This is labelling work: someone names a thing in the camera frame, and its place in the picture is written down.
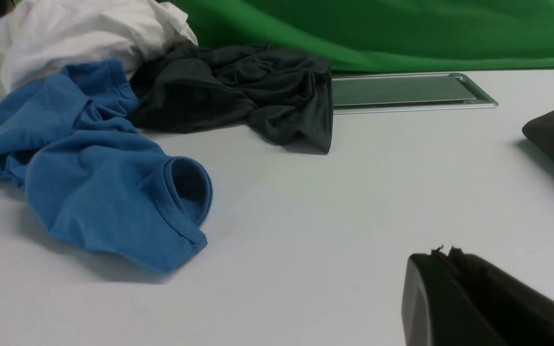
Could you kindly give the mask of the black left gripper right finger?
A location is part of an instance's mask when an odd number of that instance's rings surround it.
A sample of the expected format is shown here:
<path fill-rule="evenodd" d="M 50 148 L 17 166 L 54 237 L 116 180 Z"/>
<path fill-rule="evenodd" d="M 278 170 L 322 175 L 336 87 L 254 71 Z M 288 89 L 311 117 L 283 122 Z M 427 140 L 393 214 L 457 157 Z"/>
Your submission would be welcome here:
<path fill-rule="evenodd" d="M 477 311 L 510 346 L 554 346 L 554 300 L 475 254 L 448 259 Z"/>

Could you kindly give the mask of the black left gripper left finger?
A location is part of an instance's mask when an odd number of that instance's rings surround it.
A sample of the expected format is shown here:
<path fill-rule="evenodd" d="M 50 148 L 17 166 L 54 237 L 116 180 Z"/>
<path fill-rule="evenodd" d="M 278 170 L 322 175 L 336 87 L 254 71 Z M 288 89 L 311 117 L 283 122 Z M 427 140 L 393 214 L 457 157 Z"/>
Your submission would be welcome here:
<path fill-rule="evenodd" d="M 442 253 L 407 259 L 402 296 L 407 346 L 502 346 Z"/>

